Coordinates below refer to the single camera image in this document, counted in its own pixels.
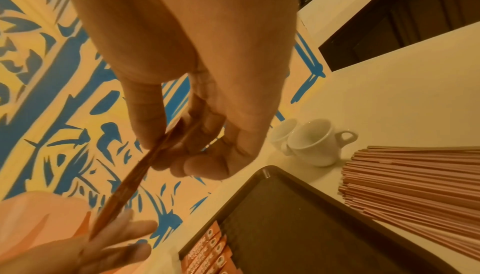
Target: black tray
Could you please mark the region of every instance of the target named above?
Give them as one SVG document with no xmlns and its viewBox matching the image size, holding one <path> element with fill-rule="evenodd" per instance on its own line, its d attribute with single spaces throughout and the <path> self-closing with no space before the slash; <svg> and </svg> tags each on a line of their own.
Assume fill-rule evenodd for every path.
<svg viewBox="0 0 480 274">
<path fill-rule="evenodd" d="M 275 166 L 255 173 L 179 252 L 180 258 L 215 220 L 244 274 L 458 273 Z"/>
</svg>

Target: painted wall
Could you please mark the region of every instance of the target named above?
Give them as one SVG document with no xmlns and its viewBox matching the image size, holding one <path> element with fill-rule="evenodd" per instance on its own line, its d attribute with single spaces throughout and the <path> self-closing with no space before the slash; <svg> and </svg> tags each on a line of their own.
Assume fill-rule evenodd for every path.
<svg viewBox="0 0 480 274">
<path fill-rule="evenodd" d="M 301 22 L 296 40 L 272 125 L 295 114 L 330 74 Z M 164 83 L 169 121 L 189 90 L 187 77 Z M 0 260 L 87 231 L 144 153 L 120 83 L 70 0 L 0 0 Z M 149 171 L 127 206 L 138 219 L 159 221 L 142 241 L 161 245 L 218 185 Z"/>
<path fill-rule="evenodd" d="M 340 27 L 371 0 L 313 0 L 298 16 L 310 33 L 314 45 L 320 47 Z"/>
</svg>

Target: hand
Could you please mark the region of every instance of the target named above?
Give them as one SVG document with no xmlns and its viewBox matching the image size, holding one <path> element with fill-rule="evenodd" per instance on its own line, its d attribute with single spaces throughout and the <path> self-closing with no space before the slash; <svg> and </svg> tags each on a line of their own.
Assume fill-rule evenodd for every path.
<svg viewBox="0 0 480 274">
<path fill-rule="evenodd" d="M 121 82 L 145 148 L 165 133 L 162 83 L 189 76 L 183 140 L 154 168 L 224 179 L 256 158 L 288 72 L 298 0 L 72 2 Z"/>
<path fill-rule="evenodd" d="M 132 222 L 128 209 L 92 241 L 88 235 L 46 243 L 0 263 L 0 273 L 8 274 L 97 274 L 150 256 L 147 243 L 110 247 L 153 233 L 155 221 Z"/>
</svg>

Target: bundle of straws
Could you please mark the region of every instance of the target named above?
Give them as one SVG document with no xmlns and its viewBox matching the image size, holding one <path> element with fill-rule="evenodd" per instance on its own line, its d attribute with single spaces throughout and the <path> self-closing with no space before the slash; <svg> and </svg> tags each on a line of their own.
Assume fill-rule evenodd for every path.
<svg viewBox="0 0 480 274">
<path fill-rule="evenodd" d="M 342 169 L 345 203 L 480 260 L 480 147 L 369 146 Z"/>
</svg>

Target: child's hand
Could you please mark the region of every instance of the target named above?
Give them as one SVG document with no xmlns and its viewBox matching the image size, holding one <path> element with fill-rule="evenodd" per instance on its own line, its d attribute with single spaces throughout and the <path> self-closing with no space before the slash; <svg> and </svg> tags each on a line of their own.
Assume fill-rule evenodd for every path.
<svg viewBox="0 0 480 274">
<path fill-rule="evenodd" d="M 153 220 L 132 222 L 133 211 L 125 211 L 90 242 L 88 235 L 34 247 L 0 264 L 9 274 L 97 274 L 147 259 L 147 243 L 111 247 L 153 233 Z"/>
</svg>

